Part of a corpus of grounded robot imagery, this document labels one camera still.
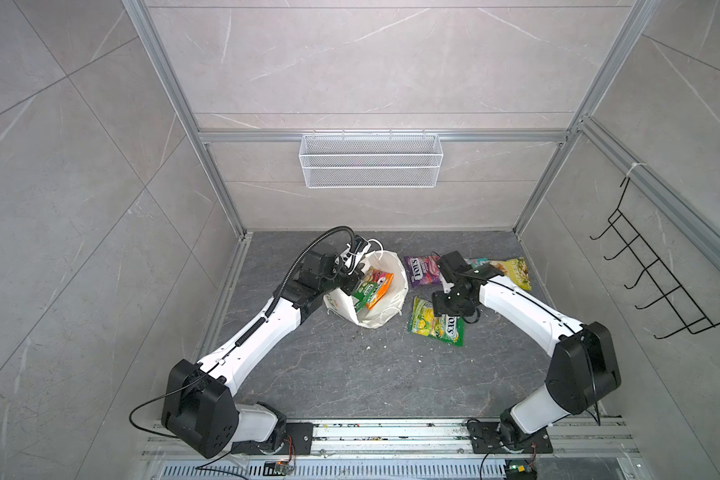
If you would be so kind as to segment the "green snack pack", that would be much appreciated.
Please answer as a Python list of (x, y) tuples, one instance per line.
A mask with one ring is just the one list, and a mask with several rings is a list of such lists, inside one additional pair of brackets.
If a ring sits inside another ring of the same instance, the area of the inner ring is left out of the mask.
[(380, 284), (375, 279), (374, 273), (369, 272), (352, 293), (354, 311), (360, 312), (368, 308), (379, 288)]

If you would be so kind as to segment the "green yellow candy bag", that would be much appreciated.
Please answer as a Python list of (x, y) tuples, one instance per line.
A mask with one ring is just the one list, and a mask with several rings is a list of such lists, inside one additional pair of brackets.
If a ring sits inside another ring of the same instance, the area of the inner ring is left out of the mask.
[(461, 347), (464, 342), (464, 325), (461, 317), (437, 316), (430, 301), (415, 297), (407, 329), (410, 333)]

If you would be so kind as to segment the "teal red snack bag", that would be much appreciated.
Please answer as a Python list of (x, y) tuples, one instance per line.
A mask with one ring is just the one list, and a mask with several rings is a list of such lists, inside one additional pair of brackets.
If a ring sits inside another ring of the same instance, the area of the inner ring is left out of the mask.
[(493, 263), (492, 260), (488, 258), (474, 258), (474, 259), (467, 259), (466, 262), (472, 267), (472, 268), (478, 268), (483, 265), (491, 265)]

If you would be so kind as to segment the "white floral paper bag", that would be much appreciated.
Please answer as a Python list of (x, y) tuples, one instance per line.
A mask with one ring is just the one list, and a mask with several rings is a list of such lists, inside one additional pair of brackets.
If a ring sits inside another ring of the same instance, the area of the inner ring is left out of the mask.
[(376, 329), (402, 313), (409, 286), (405, 267), (376, 239), (356, 255), (360, 283), (350, 291), (337, 288), (323, 297), (329, 312), (363, 328)]

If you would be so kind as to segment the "purple snack pack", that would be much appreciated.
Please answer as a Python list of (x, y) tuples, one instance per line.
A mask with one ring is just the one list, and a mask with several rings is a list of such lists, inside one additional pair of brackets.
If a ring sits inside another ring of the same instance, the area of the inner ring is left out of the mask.
[(403, 265), (412, 288), (427, 285), (440, 285), (441, 275), (438, 266), (438, 255), (405, 256)]

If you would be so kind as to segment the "yellow green snack bag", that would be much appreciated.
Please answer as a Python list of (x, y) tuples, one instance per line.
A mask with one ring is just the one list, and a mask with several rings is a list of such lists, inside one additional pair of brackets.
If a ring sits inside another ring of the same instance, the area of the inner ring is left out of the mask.
[(515, 285), (525, 291), (531, 291), (530, 274), (524, 258), (513, 258), (508, 260), (491, 260), (490, 264), (499, 269)]

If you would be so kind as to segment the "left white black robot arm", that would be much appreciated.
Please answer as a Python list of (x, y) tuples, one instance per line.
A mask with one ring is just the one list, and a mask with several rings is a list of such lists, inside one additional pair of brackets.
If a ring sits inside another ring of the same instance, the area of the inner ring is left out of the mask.
[(360, 236), (343, 253), (329, 245), (313, 246), (232, 338), (196, 363), (181, 360), (173, 366), (162, 426), (208, 459), (230, 443), (278, 451), (286, 437), (285, 415), (263, 402), (239, 404), (234, 396), (254, 367), (322, 305), (325, 295), (354, 290), (363, 276), (360, 259), (368, 250)]

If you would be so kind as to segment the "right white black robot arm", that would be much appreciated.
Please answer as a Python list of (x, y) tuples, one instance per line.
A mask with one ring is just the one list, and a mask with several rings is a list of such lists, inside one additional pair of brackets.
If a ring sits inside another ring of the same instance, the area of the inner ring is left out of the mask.
[(598, 322), (582, 323), (527, 294), (501, 270), (471, 267), (457, 251), (437, 259), (444, 290), (432, 295), (434, 313), (464, 319), (480, 305), (527, 334), (550, 357), (541, 387), (500, 416), (501, 447), (521, 451), (532, 437), (570, 415), (598, 407), (622, 383), (610, 331)]

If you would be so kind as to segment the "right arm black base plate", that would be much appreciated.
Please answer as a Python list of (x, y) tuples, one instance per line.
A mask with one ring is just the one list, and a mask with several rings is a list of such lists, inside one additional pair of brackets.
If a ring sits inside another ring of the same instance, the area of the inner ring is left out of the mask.
[(475, 454), (551, 454), (554, 449), (545, 428), (526, 434), (498, 421), (468, 419), (464, 426)]

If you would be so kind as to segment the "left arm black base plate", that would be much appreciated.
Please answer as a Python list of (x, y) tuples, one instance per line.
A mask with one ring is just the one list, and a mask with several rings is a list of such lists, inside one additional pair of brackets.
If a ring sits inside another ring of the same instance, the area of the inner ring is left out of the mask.
[(249, 455), (285, 455), (289, 453), (309, 455), (312, 449), (315, 425), (310, 422), (288, 422), (281, 433), (276, 432), (280, 440), (277, 446), (271, 442), (239, 442), (231, 445), (233, 453)]

